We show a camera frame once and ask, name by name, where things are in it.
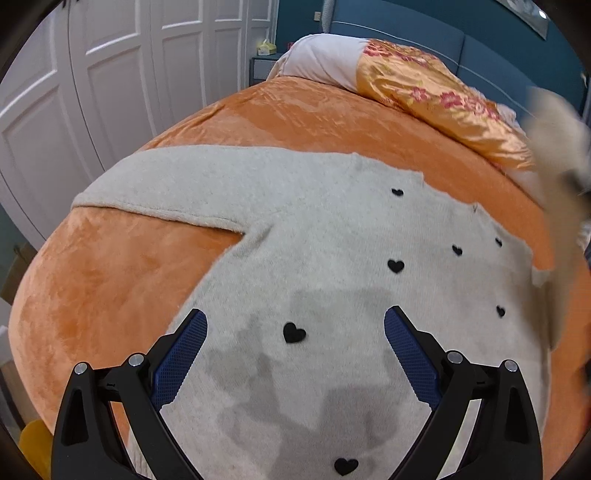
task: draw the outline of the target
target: gray nightstand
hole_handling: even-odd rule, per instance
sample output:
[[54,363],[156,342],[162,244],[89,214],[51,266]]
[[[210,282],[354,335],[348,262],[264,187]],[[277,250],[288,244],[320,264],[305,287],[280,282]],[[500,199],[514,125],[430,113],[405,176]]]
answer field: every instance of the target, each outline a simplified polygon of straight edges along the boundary
[[248,86],[252,87],[257,83],[264,82],[275,62],[281,58],[281,55],[281,53],[275,53],[273,55],[257,55],[251,58],[251,71]]

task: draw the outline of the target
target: blue textured pad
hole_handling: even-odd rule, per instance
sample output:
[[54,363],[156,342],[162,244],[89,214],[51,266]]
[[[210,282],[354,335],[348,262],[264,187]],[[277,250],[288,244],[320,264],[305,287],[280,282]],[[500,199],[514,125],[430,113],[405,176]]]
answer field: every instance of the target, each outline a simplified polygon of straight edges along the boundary
[[189,368],[207,336],[207,317],[196,310],[185,330],[172,345],[158,369],[154,372],[152,405],[159,411],[177,396]]
[[437,370],[394,308],[386,312],[384,331],[417,398],[435,410],[441,401]]

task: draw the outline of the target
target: heart patch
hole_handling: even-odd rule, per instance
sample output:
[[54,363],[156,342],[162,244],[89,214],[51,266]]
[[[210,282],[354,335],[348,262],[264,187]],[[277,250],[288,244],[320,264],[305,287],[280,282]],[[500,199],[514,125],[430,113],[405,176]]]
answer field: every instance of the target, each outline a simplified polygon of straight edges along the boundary
[[339,458],[335,462],[335,470],[340,476],[349,475],[353,470],[359,466],[359,462],[354,458],[346,460]]
[[288,322],[283,327],[283,338],[286,343],[298,343],[306,338],[306,331],[303,328],[297,328],[293,322]]
[[394,273],[400,273],[404,269],[404,262],[402,260],[388,260],[388,268]]

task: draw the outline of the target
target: headboard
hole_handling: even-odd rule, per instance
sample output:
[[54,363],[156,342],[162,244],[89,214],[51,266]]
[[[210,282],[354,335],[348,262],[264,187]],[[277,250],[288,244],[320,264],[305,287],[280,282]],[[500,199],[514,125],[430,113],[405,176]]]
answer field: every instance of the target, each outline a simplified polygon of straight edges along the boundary
[[535,84],[498,53],[444,22],[384,0],[325,0],[325,33],[378,38],[438,56],[464,83],[510,106],[522,121],[527,90]]

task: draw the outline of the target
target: orange fleece bedsheet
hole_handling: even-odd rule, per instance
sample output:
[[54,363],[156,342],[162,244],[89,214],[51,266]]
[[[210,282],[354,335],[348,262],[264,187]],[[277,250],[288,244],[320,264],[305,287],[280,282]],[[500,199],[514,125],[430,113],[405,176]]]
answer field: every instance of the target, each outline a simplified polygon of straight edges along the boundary
[[[357,152],[425,181],[461,202],[479,202],[552,267],[541,209],[477,153],[420,120],[336,87],[282,77],[238,92],[185,119],[144,148],[188,144]],[[195,285],[240,235],[113,209],[74,209],[22,281],[9,336],[22,381],[53,431],[75,363],[120,364],[165,333]],[[589,345],[591,276],[580,263],[564,336],[552,355],[545,477],[580,439],[586,414],[579,368]],[[122,409],[119,424],[128,429]]]

